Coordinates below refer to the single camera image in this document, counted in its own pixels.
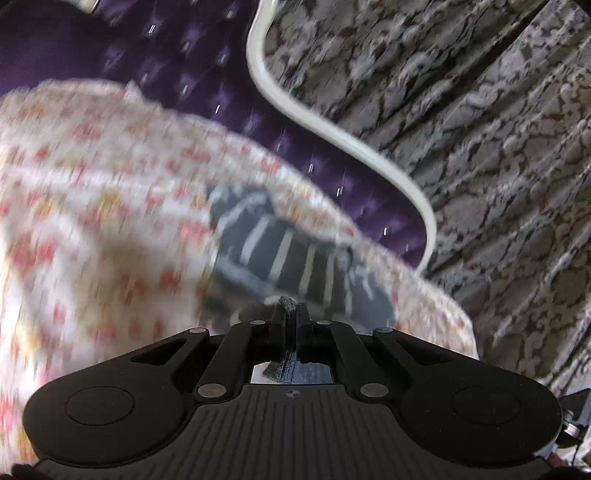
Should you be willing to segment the grey white striped cardigan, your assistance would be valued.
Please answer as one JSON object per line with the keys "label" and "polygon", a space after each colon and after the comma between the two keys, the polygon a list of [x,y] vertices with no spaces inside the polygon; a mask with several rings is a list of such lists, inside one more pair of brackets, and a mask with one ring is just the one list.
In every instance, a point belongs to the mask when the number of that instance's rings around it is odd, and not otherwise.
{"label": "grey white striped cardigan", "polygon": [[211,185],[207,200],[216,258],[204,316],[217,332],[287,314],[303,303],[315,320],[344,322],[370,334],[392,326],[394,301],[349,245],[311,236],[276,212],[266,190]]}

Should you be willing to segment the purple tufted sofa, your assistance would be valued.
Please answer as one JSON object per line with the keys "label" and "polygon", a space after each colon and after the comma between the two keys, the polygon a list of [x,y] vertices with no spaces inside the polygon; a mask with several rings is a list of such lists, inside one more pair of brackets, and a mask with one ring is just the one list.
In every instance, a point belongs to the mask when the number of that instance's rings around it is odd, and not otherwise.
{"label": "purple tufted sofa", "polygon": [[363,233],[423,270],[437,226],[396,165],[280,88],[264,63],[273,1],[5,1],[1,88],[134,83],[163,106],[259,142],[329,194]]}

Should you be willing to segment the floral bed sheet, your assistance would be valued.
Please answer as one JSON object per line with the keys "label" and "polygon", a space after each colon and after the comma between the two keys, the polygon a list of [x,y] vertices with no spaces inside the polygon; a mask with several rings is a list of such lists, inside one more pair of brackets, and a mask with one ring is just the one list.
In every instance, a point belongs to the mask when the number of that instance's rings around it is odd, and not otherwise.
{"label": "floral bed sheet", "polygon": [[256,142],[134,85],[51,81],[1,100],[1,466],[35,455],[21,416],[48,381],[191,327],[216,252],[205,188],[256,186],[352,246],[404,332],[475,356],[468,316]]}

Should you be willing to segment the grey damask curtain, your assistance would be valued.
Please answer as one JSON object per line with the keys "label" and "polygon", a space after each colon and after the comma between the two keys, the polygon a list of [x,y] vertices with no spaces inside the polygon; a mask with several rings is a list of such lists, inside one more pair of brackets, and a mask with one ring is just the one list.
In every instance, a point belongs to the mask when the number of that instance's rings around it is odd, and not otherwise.
{"label": "grey damask curtain", "polygon": [[590,384],[590,5],[283,1],[266,64],[429,198],[480,357]]}

